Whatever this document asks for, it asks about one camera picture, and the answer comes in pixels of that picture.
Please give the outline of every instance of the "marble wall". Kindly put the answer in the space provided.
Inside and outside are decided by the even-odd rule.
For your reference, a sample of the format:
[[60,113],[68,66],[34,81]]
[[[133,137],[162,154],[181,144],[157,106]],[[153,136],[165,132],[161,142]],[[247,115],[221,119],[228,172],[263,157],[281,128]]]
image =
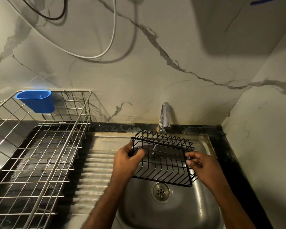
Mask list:
[[223,123],[274,228],[286,229],[286,34]]
[[[112,0],[69,0],[55,23],[12,1],[64,49],[92,56],[110,42]],[[62,0],[31,1],[51,17],[62,10]],[[252,1],[117,0],[111,50],[86,61],[0,0],[0,101],[31,88],[92,90],[97,121],[157,123],[167,101],[173,124],[221,124],[247,88],[261,85],[251,80],[286,31],[286,0]]]

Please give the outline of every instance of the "silver dish drying rack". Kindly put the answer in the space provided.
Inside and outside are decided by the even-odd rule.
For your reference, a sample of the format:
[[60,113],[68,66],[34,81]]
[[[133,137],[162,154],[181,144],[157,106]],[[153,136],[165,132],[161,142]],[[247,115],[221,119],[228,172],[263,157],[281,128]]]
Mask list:
[[0,104],[0,229],[45,229],[92,122],[92,93],[52,91],[50,114],[34,113],[17,93]]

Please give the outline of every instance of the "chrome faucet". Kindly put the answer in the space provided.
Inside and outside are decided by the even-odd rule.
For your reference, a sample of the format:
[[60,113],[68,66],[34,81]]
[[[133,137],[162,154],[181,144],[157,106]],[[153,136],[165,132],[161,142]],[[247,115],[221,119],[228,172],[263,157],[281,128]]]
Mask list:
[[170,105],[168,102],[162,104],[161,115],[159,120],[159,132],[165,134],[170,129]]

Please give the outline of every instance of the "black wire basket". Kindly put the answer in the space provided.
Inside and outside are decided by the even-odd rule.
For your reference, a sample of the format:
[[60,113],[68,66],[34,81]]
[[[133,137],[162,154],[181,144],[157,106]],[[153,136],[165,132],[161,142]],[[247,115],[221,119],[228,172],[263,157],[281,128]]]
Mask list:
[[194,151],[189,140],[141,130],[131,141],[134,144],[130,155],[135,155],[141,148],[145,150],[134,178],[184,187],[191,187],[198,178],[186,164],[185,153]]

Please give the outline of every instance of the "metal grid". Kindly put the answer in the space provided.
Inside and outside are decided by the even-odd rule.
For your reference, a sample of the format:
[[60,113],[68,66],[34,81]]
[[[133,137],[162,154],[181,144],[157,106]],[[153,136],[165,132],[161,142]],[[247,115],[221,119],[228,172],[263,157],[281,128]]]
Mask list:
[[191,187],[197,179],[194,170],[186,164],[185,153],[194,151],[189,140],[141,130],[131,141],[134,141],[132,154],[140,148],[145,150],[133,177],[185,187]]
[[0,105],[0,228],[46,228],[89,130],[91,92],[52,91],[51,114],[34,113],[16,94]]

